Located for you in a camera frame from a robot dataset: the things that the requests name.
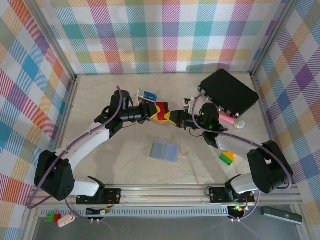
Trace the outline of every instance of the black case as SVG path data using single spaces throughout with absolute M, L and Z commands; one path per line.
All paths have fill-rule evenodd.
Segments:
M 256 92 L 222 68 L 203 80 L 198 90 L 233 118 L 240 117 L 259 99 Z

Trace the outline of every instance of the red object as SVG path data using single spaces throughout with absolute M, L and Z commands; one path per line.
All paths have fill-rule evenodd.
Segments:
M 56 215 L 54 216 L 53 222 L 54 222 L 54 223 L 57 223 L 60 218 L 61 218 L 61 214 L 56 214 Z
M 167 102 L 157 102 L 156 105 L 160 108 L 157 117 L 159 121 L 166 121 L 165 114 L 169 112 L 169 105 Z

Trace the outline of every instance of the toy microphone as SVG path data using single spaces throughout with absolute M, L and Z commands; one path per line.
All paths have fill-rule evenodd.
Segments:
M 230 124 L 232 124 L 233 126 L 235 126 L 237 129 L 243 129 L 245 126 L 245 122 L 242 121 L 241 119 L 235 119 L 233 117 L 227 116 L 227 115 L 223 115 L 223 114 L 219 114 L 219 120 L 224 120 Z

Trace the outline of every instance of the beige table surface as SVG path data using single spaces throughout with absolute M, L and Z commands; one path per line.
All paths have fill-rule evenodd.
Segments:
M 132 74 L 82 76 L 76 93 L 63 144 L 67 145 L 93 123 L 119 85 L 136 97 L 138 89 L 155 93 L 169 102 L 170 111 L 181 110 L 182 98 L 196 97 L 198 84 L 210 74 Z M 253 89 L 248 74 L 233 74 Z M 197 113 L 205 103 L 198 101 Z M 269 140 L 259 103 L 241 118 L 243 129 L 221 122 L 233 134 L 262 143 Z M 180 151 L 189 152 L 177 163 L 147 158 L 153 141 L 178 144 Z M 238 174 L 250 171 L 246 160 L 237 157 L 231 166 L 219 159 L 221 150 L 206 144 L 202 137 L 190 136 L 188 131 L 173 125 L 164 127 L 151 122 L 120 130 L 114 137 L 87 155 L 75 168 L 75 178 L 92 176 L 105 184 L 222 184 Z

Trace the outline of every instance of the plaid wall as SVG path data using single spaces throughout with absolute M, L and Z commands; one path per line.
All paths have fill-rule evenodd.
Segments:
M 320 239 L 320 0 L 300 0 L 257 84 Z
M 217 68 L 247 72 L 259 43 L 269 36 L 263 26 L 272 21 L 270 11 L 280 4 L 279 0 L 37 2 L 79 74 L 203 73 Z
M 279 5 L 278 9 L 276 10 L 276 13 L 273 16 L 273 19 L 272 19 L 267 31 L 265 32 L 262 41 L 260 42 L 259 48 L 253 57 L 253 61 L 251 62 L 249 72 L 252 72 L 253 68 L 255 67 L 257 60 L 259 59 L 264 47 L 266 46 L 266 43 L 269 40 L 271 33 L 275 29 L 277 21 L 279 20 L 279 17 L 281 15 L 282 11 L 284 10 L 285 5 L 288 1 L 289 0 L 281 0 L 281 3 Z
M 17 238 L 39 154 L 55 143 L 70 85 L 23 0 L 0 0 L 0 240 Z

